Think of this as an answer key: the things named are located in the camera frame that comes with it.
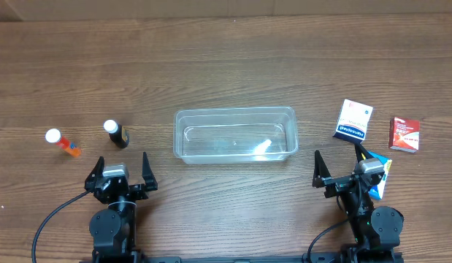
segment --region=small package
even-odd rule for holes
[[[348,142],[363,142],[372,111],[373,107],[345,99],[333,137]]]
[[[385,156],[381,156],[370,151],[369,153],[372,154],[373,157],[378,158],[381,161],[381,163],[385,166],[384,167],[385,175],[383,176],[383,178],[381,178],[380,183],[376,186],[373,186],[369,191],[370,197],[376,200],[381,200],[381,198],[383,197],[383,192],[385,191],[386,179],[388,178],[388,172],[389,168],[391,167],[392,160],[386,158]]]
[[[418,150],[420,129],[419,121],[394,117],[390,125],[390,149],[415,153]]]

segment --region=red box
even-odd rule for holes
[[[418,150],[420,129],[419,121],[394,117],[391,119],[389,148],[415,153]]]

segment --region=wooden table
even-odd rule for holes
[[[375,108],[364,145],[394,160],[386,195],[405,216],[408,262],[452,262],[452,15],[0,23],[0,262],[30,262],[37,227],[83,192],[99,156],[141,180],[148,152],[159,190],[139,203],[150,256],[303,254],[344,215],[312,188],[313,152],[347,175],[353,146],[332,138],[343,99]],[[299,152],[282,163],[188,166],[172,153],[181,109],[288,105]],[[416,154],[388,149],[390,118],[421,120]],[[118,150],[102,129],[126,125]],[[59,128],[83,150],[44,140]],[[38,262],[91,256],[93,197],[50,220]],[[353,242],[348,226],[315,251]]]

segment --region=wood grain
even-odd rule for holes
[[[332,138],[343,99],[372,105],[368,149],[394,160],[383,201],[405,216],[407,262],[452,262],[452,15],[0,23],[0,262],[29,262],[37,227],[83,191],[99,156],[141,179],[148,152],[159,190],[139,203],[139,246],[150,256],[302,254],[341,220],[311,186],[313,152],[347,175],[353,147]],[[292,106],[299,151],[283,163],[187,166],[172,153],[181,109]],[[388,149],[389,120],[421,120],[416,154]],[[102,129],[126,125],[118,150]],[[52,127],[83,150],[45,142]],[[39,262],[91,256],[85,197],[39,239]],[[350,229],[316,251],[351,242]]]

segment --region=plastic bin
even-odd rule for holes
[[[283,161],[299,147],[291,107],[181,110],[174,154],[186,164]]]

